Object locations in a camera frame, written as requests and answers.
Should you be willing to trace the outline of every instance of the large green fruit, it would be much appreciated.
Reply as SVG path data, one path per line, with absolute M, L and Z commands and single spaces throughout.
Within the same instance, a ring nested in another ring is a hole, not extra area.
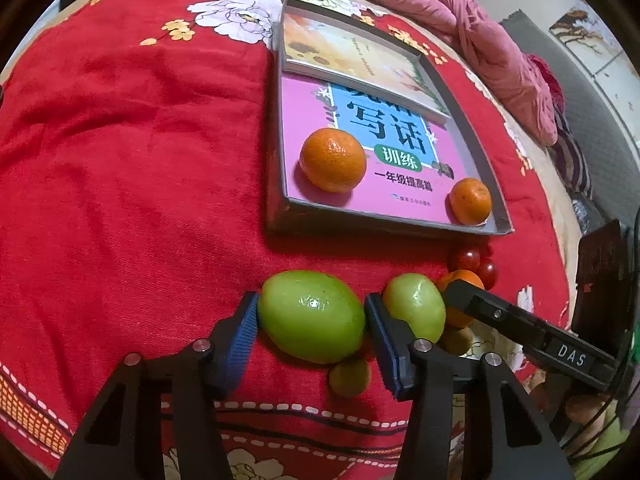
M 417 338 L 436 342 L 444 331 L 447 311 L 433 282 L 421 274 L 392 279 L 382 300 L 392 317 L 405 320 Z
M 264 282 L 258 318 L 280 350 L 318 364 L 337 363 L 356 352 L 365 323 L 353 291 L 312 270 L 288 270 Z

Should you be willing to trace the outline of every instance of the white das lettering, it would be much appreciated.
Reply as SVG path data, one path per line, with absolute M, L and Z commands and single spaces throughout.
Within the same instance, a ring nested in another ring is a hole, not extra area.
M 562 345 L 560 347 L 560 351 L 558 352 L 558 357 L 564 357 L 568 351 L 569 351 L 569 347 L 567 345 Z M 571 362 L 571 363 L 575 363 L 578 366 L 582 366 L 584 364 L 584 358 L 585 357 L 586 357 L 585 354 L 580 354 L 580 356 L 578 357 L 578 361 L 576 362 L 575 361 L 575 350 L 573 350 L 569 354 L 569 357 L 566 358 L 566 360 Z

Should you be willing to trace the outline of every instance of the orange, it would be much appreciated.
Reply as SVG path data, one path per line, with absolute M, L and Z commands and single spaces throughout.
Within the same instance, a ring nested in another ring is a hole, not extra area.
M 300 168 L 320 189 L 346 193 L 364 177 L 367 157 L 351 134 L 336 128 L 320 128 L 302 145 Z
M 464 225 L 478 225 L 491 213 L 491 194 L 476 178 L 463 178 L 449 193 L 453 214 Z
M 472 285 L 478 286 L 480 288 L 484 288 L 484 285 L 482 284 L 482 280 L 478 278 L 478 276 L 473 272 L 471 272 L 470 270 L 465 270 L 465 269 L 454 270 L 453 272 L 446 274 L 445 276 L 441 277 L 438 280 L 438 283 L 436 283 L 436 286 L 438 287 L 438 290 L 442 294 L 444 292 L 444 289 L 447 288 L 447 285 L 449 285 L 449 283 L 455 280 L 465 280 L 466 282 L 471 283 Z M 473 320 L 474 318 L 472 318 L 471 316 L 468 316 L 464 312 L 460 312 L 458 309 L 453 308 L 452 306 L 447 307 L 447 319 L 445 321 L 447 325 L 452 326 L 454 328 L 462 329 L 469 326 L 473 322 Z

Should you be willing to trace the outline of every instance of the metal screw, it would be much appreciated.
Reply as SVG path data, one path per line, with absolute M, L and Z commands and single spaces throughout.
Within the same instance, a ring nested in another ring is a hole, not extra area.
M 498 366 L 502 363 L 502 358 L 495 352 L 484 354 L 484 360 L 491 366 Z
M 414 341 L 414 348 L 418 352 L 428 352 L 433 348 L 433 344 L 428 339 L 416 339 Z
M 124 356 L 124 364 L 126 364 L 127 366 L 135 366 L 140 362 L 140 359 L 142 359 L 142 356 L 140 354 L 132 352 L 131 354 L 127 354 Z
M 196 352 L 206 352 L 207 350 L 209 350 L 209 348 L 211 348 L 211 343 L 208 339 L 196 339 L 191 347 Z

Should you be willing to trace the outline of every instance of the orange checkered stripe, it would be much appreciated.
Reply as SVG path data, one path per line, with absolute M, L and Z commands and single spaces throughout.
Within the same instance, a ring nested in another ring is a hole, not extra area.
M 65 452 L 69 437 L 49 416 L 31 405 L 12 383 L 0 372 L 0 414 L 5 414 L 9 426 L 15 429 L 32 444 L 41 447 L 54 457 L 59 458 Z

